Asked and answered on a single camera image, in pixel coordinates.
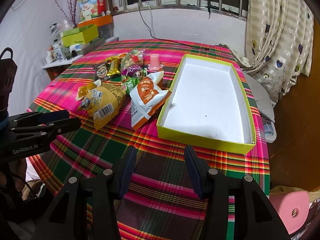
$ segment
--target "open cardboard box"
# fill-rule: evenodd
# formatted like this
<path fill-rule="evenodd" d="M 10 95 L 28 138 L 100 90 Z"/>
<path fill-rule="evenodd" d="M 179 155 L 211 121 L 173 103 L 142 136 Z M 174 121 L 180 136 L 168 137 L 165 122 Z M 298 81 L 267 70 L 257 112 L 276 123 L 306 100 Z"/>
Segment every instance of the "open cardboard box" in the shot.
<path fill-rule="evenodd" d="M 159 138 L 243 155 L 255 146 L 250 105 L 231 63 L 186 54 L 170 91 Z"/>

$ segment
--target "white wall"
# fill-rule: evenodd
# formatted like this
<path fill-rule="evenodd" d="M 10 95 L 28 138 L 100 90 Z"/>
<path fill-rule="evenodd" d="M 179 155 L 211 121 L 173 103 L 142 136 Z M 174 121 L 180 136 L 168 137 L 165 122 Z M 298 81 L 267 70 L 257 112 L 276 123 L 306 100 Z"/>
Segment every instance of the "white wall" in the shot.
<path fill-rule="evenodd" d="M 0 24 L 0 52 L 11 47 L 13 60 L 18 66 L 9 97 L 9 115 L 25 112 L 50 83 L 47 72 L 41 69 L 40 60 L 46 57 L 47 46 L 50 44 L 49 26 L 65 18 L 53 0 L 22 2 L 16 11 L 9 9 Z"/>
<path fill-rule="evenodd" d="M 151 27 L 149 10 L 141 12 Z M 230 16 L 187 9 L 154 9 L 153 29 L 157 38 L 192 41 L 209 45 L 227 44 L 244 55 L 246 22 Z M 139 12 L 113 17 L 114 35 L 120 40 L 151 39 Z"/>

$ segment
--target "purple snack package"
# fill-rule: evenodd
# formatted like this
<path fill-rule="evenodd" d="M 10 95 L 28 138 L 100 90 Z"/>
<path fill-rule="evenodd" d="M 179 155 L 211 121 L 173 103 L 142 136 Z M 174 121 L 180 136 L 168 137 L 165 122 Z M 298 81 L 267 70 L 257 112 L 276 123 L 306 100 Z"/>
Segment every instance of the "purple snack package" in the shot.
<path fill-rule="evenodd" d="M 133 77 L 133 75 L 138 72 L 138 71 L 141 71 L 142 68 L 140 66 L 131 66 L 131 67 L 128 67 L 126 69 L 124 69 L 122 72 L 121 72 L 121 75 L 123 76 L 129 76 L 129 77 Z"/>

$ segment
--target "orange shelf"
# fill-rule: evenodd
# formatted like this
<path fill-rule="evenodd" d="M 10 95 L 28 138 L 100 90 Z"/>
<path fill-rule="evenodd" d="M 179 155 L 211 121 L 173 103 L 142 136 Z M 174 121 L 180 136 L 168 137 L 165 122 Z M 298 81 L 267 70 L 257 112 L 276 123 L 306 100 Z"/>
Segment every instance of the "orange shelf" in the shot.
<path fill-rule="evenodd" d="M 95 25 L 97 25 L 97 27 L 100 27 L 100 26 L 103 26 L 103 25 L 106 25 L 106 24 L 109 24 L 109 23 L 112 23 L 112 16 L 111 15 L 106 15 L 106 16 L 94 18 L 94 19 L 92 19 L 90 21 L 79 23 L 78 27 L 87 26 L 87 25 L 90 25 L 90 24 L 95 24 Z"/>

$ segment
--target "plaid tablecloth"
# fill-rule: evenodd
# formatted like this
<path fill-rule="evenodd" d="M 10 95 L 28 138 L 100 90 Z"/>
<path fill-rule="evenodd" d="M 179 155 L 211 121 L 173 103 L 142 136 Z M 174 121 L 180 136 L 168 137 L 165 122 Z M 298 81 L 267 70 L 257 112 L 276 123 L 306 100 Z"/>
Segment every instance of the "plaid tablecloth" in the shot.
<path fill-rule="evenodd" d="M 228 49 L 190 43 L 209 50 L 191 48 L 158 40 L 119 41 L 105 44 L 82 57 L 52 82 L 30 106 L 29 111 L 67 109 L 71 116 L 82 120 L 79 131 L 58 136 L 51 151 L 30 157 L 41 179 L 57 194 L 72 176 L 89 178 L 109 168 L 120 158 L 128 145 L 138 149 L 137 163 L 129 191 L 123 200 L 115 202 L 116 216 L 123 239 L 197 239 L 203 223 L 206 202 L 193 192 L 183 157 L 184 144 L 157 137 L 153 116 L 138 131 L 131 128 L 130 100 L 127 98 L 120 113 L 102 130 L 95 131 L 93 119 L 86 112 L 77 112 L 80 102 L 76 93 L 84 83 L 92 81 L 92 65 L 105 58 L 145 48 L 144 63 L 150 54 L 158 53 L 164 64 L 164 86 L 169 87 L 184 54 L 206 56 L 233 63 Z M 257 134 L 257 145 L 246 156 L 194 147 L 197 155 L 207 160 L 227 176 L 242 178 L 250 174 L 264 192 L 269 194 L 269 160 L 263 125 L 252 93 L 236 65 L 247 93 Z M 120 78 L 111 82 L 120 83 Z M 88 219 L 92 217 L 88 205 Z M 234 199 L 229 200 L 228 239 L 233 238 Z"/>

